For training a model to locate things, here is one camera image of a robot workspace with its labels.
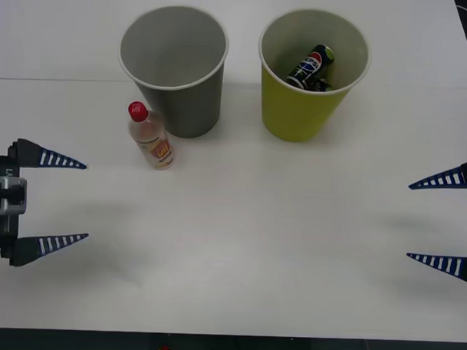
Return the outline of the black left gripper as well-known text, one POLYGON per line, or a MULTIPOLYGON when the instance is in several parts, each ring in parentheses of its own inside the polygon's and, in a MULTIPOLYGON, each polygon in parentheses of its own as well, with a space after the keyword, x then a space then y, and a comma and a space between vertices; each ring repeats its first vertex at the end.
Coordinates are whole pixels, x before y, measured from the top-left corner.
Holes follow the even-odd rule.
POLYGON ((18 217, 21 215, 21 167, 87 169, 83 162, 24 138, 16 140, 5 156, 0 155, 0 252, 2 258, 9 259, 10 266, 26 266, 89 236, 79 233, 17 239, 18 217))

